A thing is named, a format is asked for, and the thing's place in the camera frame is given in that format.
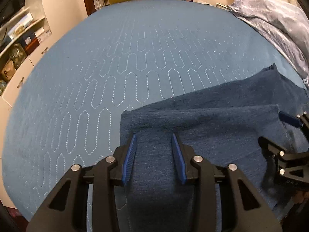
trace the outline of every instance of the blue bedsheet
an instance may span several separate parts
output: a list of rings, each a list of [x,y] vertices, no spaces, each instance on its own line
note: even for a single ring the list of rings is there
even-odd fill
[[[92,165],[114,151],[124,110],[273,63],[303,86],[279,52],[228,11],[176,0],[103,8],[63,36],[23,85],[3,150],[6,190],[30,220],[70,165]]]

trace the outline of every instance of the white shelf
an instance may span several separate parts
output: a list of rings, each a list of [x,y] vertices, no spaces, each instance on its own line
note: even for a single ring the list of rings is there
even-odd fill
[[[37,23],[39,23],[40,21],[44,20],[45,17],[42,17],[38,20],[35,20],[32,22],[32,24],[30,24],[22,33],[20,33],[16,38],[14,38],[9,44],[8,46],[6,46],[3,51],[0,53],[0,58],[3,56],[3,54],[23,35],[25,34],[25,32],[27,32],[30,28],[32,28],[33,26],[35,26]]]
[[[0,31],[2,31],[2,29],[5,29],[8,25],[10,25],[13,21],[18,19],[19,17],[21,18],[24,14],[28,13],[29,10],[30,10],[30,7],[22,8],[9,21],[7,21],[5,24],[1,26]]]

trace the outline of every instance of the silver screw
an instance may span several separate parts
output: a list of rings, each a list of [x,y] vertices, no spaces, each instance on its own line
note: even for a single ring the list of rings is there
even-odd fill
[[[74,164],[73,166],[71,166],[71,170],[74,172],[78,171],[79,169],[80,169],[80,165],[78,164]]]
[[[236,171],[237,170],[237,166],[235,164],[229,164],[229,169],[231,171]]]
[[[105,161],[106,161],[107,163],[112,163],[112,162],[115,161],[115,157],[114,157],[114,156],[108,156],[108,157],[106,157]]]
[[[202,162],[203,161],[203,157],[202,156],[199,156],[199,155],[196,155],[193,157],[193,160],[197,163],[199,162]]]

